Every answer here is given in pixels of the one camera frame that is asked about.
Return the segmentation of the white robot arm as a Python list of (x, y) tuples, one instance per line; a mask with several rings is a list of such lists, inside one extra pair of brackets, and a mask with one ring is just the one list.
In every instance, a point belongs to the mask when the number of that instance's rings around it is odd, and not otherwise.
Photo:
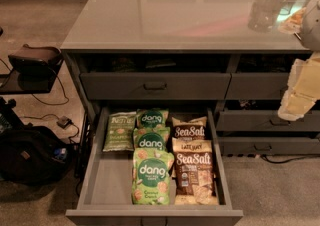
[(311, 50), (307, 60), (296, 59), (291, 67), (278, 116), (296, 121), (320, 100), (320, 0), (310, 2), (284, 20), (278, 30), (294, 34), (302, 46)]

